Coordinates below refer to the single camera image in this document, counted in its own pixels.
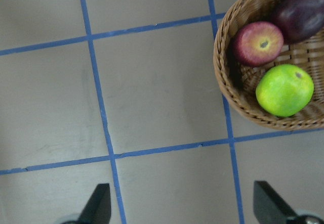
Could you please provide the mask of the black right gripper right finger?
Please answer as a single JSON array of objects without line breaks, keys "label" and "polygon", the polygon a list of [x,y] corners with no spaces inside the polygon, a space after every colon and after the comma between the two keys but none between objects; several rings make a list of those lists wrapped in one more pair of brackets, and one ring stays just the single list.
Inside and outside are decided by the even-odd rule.
[{"label": "black right gripper right finger", "polygon": [[253,212],[258,223],[298,223],[297,213],[267,181],[254,181]]}]

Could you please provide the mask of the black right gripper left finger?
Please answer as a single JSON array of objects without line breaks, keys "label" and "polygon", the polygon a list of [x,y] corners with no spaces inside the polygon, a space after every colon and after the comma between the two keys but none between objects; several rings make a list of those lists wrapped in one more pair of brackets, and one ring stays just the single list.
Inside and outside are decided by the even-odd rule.
[{"label": "black right gripper left finger", "polygon": [[81,212],[77,223],[109,224],[111,219],[110,185],[98,184]]}]

